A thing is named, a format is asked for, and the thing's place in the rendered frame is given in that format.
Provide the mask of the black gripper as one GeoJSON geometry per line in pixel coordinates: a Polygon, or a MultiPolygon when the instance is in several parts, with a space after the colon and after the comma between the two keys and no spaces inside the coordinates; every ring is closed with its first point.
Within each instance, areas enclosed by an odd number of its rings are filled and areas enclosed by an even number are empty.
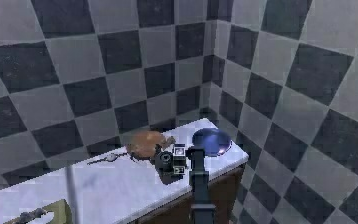
{"type": "Polygon", "coordinates": [[[171,152],[162,151],[156,156],[154,154],[130,153],[130,159],[133,162],[149,161],[155,163],[155,168],[159,173],[169,173],[173,171],[173,155],[171,152]]]}

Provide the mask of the white topped brown cabinet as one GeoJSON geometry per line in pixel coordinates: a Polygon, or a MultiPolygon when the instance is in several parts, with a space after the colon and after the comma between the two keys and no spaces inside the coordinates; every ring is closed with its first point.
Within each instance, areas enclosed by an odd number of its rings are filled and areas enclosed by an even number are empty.
{"type": "Polygon", "coordinates": [[[0,224],[61,199],[74,224],[128,224],[190,191],[188,175],[165,185],[148,161],[92,158],[0,190],[0,224]]]}

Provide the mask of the blue shallow bowl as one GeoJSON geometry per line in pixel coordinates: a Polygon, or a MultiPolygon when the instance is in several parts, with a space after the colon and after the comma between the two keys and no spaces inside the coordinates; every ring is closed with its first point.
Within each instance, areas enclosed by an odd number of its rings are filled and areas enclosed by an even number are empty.
{"type": "Polygon", "coordinates": [[[202,128],[192,136],[192,144],[203,147],[208,157],[218,157],[225,154],[232,145],[227,133],[218,128],[202,128]]]}

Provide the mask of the grey metal spoon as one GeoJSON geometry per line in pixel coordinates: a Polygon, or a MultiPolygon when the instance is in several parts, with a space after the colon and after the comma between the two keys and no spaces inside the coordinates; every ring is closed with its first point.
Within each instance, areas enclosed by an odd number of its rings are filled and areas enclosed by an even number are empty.
{"type": "Polygon", "coordinates": [[[92,165],[92,164],[100,163],[100,162],[114,162],[119,157],[122,157],[122,156],[125,156],[125,153],[119,153],[119,154],[111,153],[103,158],[88,162],[88,165],[92,165]]]}

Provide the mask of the dark grey lumpy thing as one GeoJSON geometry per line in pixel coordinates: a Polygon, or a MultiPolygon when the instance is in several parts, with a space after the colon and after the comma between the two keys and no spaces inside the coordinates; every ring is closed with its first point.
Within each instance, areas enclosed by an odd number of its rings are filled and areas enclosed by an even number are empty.
{"type": "Polygon", "coordinates": [[[16,221],[16,224],[27,224],[34,219],[41,218],[46,213],[47,211],[43,208],[37,208],[31,212],[22,212],[19,216],[19,219],[16,221]]]}

